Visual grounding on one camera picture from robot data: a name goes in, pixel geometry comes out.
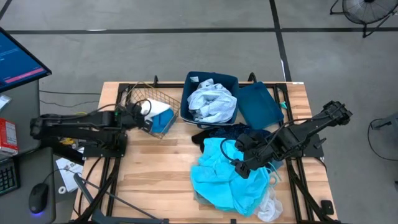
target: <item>wire basket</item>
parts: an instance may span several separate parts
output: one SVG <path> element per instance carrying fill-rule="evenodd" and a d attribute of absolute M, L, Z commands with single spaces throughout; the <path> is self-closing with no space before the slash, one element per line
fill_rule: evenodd
<path fill-rule="evenodd" d="M 130 97 L 130 100 L 122 100 L 122 102 L 130 102 L 134 104 L 140 100 L 146 100 L 150 98 L 152 100 L 156 100 L 170 105 L 170 109 L 173 111 L 174 115 L 172 119 L 167 123 L 166 127 L 162 130 L 162 132 L 148 132 L 150 135 L 158 139 L 162 139 L 165 136 L 167 131 L 171 128 L 171 126 L 174 124 L 175 120 L 179 116 L 181 103 L 178 100 L 166 95 L 165 93 L 162 93 L 161 91 L 144 82 L 137 82 L 129 92 L 127 92 L 125 95 L 122 95 L 122 98 L 126 99 L 127 97 Z"/>

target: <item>computer mouse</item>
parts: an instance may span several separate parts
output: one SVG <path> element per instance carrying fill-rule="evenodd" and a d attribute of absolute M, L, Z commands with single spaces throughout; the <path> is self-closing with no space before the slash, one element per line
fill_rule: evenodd
<path fill-rule="evenodd" d="M 29 209 L 32 213 L 42 212 L 47 205 L 49 186 L 44 183 L 36 184 L 29 195 Z"/>

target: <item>wooden table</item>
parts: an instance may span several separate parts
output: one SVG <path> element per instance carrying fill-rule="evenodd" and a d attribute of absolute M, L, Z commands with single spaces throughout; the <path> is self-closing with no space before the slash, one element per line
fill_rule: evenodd
<path fill-rule="evenodd" d="M 119 82 L 104 83 L 99 107 L 115 103 L 118 85 Z M 304 84 L 287 83 L 287 88 L 294 119 L 311 117 Z M 172 98 L 181 100 L 181 88 L 160 88 L 159 90 Z M 283 101 L 283 94 L 280 93 L 279 95 L 281 101 Z M 287 121 L 286 111 L 284 111 L 284 114 L 285 121 Z M 240 113 L 238 113 L 236 122 L 244 122 Z M 274 131 L 276 128 L 275 125 L 269 127 L 268 130 Z M 128 146 L 126 155 L 121 159 L 116 195 L 157 218 L 169 218 L 171 223 L 230 223 L 232 218 L 237 219 L 238 223 L 262 223 L 255 215 L 243 217 L 235 212 L 222 212 L 216 210 L 213 206 L 201 205 L 194 200 L 190 169 L 192 165 L 197 163 L 201 152 L 199 146 L 191 142 L 191 136 L 200 131 L 196 126 L 184 123 L 181 118 L 177 119 L 162 140 L 138 129 L 128 131 Z M 95 160 L 96 158 L 91 158 L 85 161 L 84 177 L 87 176 Z M 97 185 L 100 184 L 103 161 L 104 159 L 100 160 L 89 179 L 90 182 Z M 321 200 L 333 201 L 328 177 L 322 164 L 313 158 L 303 158 L 303 164 L 308 189 L 318 204 Z M 275 222 L 295 223 L 286 166 L 279 168 L 278 172 L 282 181 L 279 181 L 275 191 L 277 199 L 283 204 L 284 211 Z M 92 195 L 97 193 L 97 190 L 92 187 L 88 187 L 88 189 Z M 297 191 L 302 218 L 307 219 L 303 197 L 298 189 Z M 76 209 L 78 208 L 79 195 L 80 191 L 75 200 Z M 104 214 L 107 204 L 108 198 L 106 195 L 102 207 Z M 83 199 L 82 211 L 87 206 L 87 201 Z M 145 215 L 116 200 L 113 216 L 146 218 Z"/>

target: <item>gray concrete floor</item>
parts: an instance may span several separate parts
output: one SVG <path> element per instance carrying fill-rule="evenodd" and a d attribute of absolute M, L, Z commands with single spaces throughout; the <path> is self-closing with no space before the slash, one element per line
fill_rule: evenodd
<path fill-rule="evenodd" d="M 0 0 L 0 7 L 5 0 Z M 360 27 L 328 14 L 333 0 L 277 0 L 283 28 Z M 179 27 L 273 27 L 268 1 L 261 0 L 13 0 L 0 26 L 6 30 L 143 29 Z M 395 16 L 385 24 L 398 27 Z M 15 35 L 53 70 L 42 90 L 97 92 L 105 81 L 182 81 L 187 72 L 228 73 L 240 80 L 254 72 L 262 81 L 282 81 L 275 34 Z M 398 162 L 370 150 L 370 120 L 398 111 L 398 32 L 283 33 L 293 81 L 305 82 L 313 113 L 330 100 L 346 103 L 349 125 L 322 136 L 338 216 L 346 223 L 396 223 Z M 63 105 L 98 96 L 41 94 Z M 96 103 L 66 109 L 41 105 L 42 113 L 90 111 Z M 390 127 L 371 133 L 374 148 L 398 158 Z M 68 220 L 74 195 L 57 196 L 57 221 Z"/>

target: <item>monitor screen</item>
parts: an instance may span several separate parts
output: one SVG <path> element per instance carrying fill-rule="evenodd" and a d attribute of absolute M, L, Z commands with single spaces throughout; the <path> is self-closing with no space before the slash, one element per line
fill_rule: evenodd
<path fill-rule="evenodd" d="M 0 29 L 0 92 L 50 74 L 44 64 Z"/>

